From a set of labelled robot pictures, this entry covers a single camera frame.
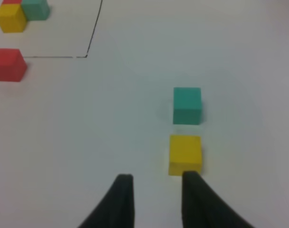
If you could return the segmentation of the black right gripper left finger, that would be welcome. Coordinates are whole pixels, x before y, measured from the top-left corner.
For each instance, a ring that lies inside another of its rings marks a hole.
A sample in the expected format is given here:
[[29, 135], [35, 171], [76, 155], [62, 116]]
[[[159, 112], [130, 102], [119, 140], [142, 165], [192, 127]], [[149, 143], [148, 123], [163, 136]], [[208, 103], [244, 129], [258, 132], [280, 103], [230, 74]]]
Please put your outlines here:
[[99, 204], [79, 227], [133, 228], [134, 223], [133, 176], [119, 174]]

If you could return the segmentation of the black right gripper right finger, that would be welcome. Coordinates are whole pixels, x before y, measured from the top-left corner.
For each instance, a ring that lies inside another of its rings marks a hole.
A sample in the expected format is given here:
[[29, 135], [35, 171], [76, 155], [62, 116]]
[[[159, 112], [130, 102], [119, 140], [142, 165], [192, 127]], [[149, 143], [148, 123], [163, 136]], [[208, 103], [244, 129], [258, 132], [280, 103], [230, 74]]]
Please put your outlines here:
[[186, 171], [182, 175], [181, 214], [184, 228], [252, 227], [196, 171]]

